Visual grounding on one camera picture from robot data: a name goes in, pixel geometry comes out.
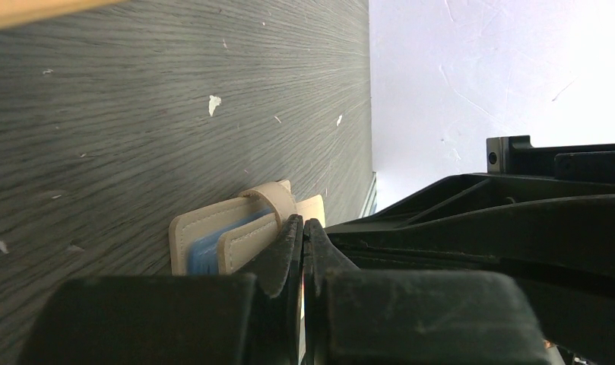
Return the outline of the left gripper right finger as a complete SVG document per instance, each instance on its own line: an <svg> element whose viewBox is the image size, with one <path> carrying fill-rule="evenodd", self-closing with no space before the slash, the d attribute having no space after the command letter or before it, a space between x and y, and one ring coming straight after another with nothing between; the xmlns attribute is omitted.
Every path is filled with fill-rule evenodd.
<svg viewBox="0 0 615 365"><path fill-rule="evenodd" d="M548 364L521 288L490 271L363 270L311 219L307 364Z"/></svg>

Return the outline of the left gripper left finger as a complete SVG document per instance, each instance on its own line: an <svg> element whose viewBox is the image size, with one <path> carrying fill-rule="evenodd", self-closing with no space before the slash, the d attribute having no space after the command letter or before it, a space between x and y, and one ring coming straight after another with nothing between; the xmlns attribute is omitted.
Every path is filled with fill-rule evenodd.
<svg viewBox="0 0 615 365"><path fill-rule="evenodd" d="M303 219L230 275L65 282L20 364L296 364Z"/></svg>

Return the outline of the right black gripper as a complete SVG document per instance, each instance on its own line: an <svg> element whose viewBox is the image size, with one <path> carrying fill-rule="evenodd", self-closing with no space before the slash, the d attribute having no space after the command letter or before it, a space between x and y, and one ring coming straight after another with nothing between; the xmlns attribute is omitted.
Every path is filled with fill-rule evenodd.
<svg viewBox="0 0 615 365"><path fill-rule="evenodd" d="M503 176L449 176L371 216L426 223L333 227L330 240L367 254L508 259L615 279L615 144L537 148L520 135L486 146L487 172Z"/></svg>

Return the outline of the beige card holder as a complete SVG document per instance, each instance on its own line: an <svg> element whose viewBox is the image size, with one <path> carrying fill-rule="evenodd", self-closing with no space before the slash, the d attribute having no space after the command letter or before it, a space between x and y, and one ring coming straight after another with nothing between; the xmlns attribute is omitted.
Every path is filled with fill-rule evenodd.
<svg viewBox="0 0 615 365"><path fill-rule="evenodd" d="M172 274L234 273L269 246L293 214L325 223L322 196L298 202L286 179L181 214L169 226Z"/></svg>

